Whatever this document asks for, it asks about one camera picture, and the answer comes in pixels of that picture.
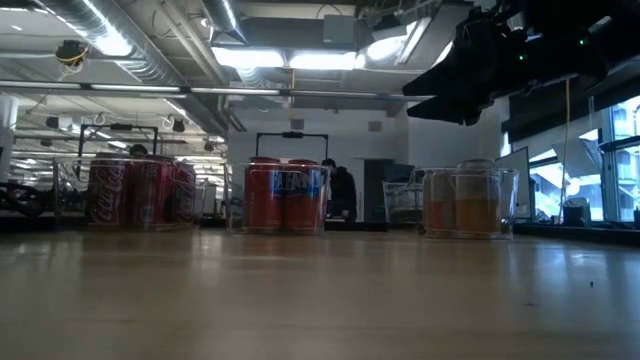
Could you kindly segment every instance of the can lid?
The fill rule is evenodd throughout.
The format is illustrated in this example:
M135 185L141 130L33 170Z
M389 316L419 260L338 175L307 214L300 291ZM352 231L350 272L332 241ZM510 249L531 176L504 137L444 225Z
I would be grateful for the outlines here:
M294 160L289 160L289 164L293 164L293 165L318 165L318 162L317 161L313 161L313 160L294 159Z
M270 158L266 156L254 156L249 159L253 163L262 164L280 164L280 159Z

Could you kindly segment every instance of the door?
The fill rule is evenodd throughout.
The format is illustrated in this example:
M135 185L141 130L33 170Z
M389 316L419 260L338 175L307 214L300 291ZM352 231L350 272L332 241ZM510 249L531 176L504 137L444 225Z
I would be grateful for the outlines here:
M393 160L364 161L364 221L371 223L386 222L384 211L384 191L382 182L385 168L393 164Z

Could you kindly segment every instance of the coca-cola can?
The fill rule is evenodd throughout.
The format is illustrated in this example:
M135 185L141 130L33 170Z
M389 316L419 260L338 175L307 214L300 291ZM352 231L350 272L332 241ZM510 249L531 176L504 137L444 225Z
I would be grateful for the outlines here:
M193 222L193 204L196 197L196 171L193 165L176 164L176 184L173 198L173 220L178 223Z
M89 223L129 223L129 178L131 162L121 154L98 153L90 163L87 196Z
M133 222L166 224L173 212L175 165L161 155L139 156L133 165Z

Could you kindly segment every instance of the person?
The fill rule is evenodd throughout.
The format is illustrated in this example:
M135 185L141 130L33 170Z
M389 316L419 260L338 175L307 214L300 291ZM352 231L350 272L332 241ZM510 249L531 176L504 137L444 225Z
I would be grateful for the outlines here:
M148 154L147 148L141 144L135 144L131 147L131 149L129 149L129 155L131 156L140 156L140 155L147 155L147 154Z
M333 159L326 159L322 162L331 170L331 203L329 213L340 215L346 222L354 222L358 217L356 184L347 168L337 167Z

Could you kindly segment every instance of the table surface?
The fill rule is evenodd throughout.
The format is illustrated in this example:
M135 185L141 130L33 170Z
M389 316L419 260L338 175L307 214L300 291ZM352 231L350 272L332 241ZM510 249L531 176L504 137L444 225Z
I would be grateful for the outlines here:
M0 238L1 359L640 358L640 252L68 232Z

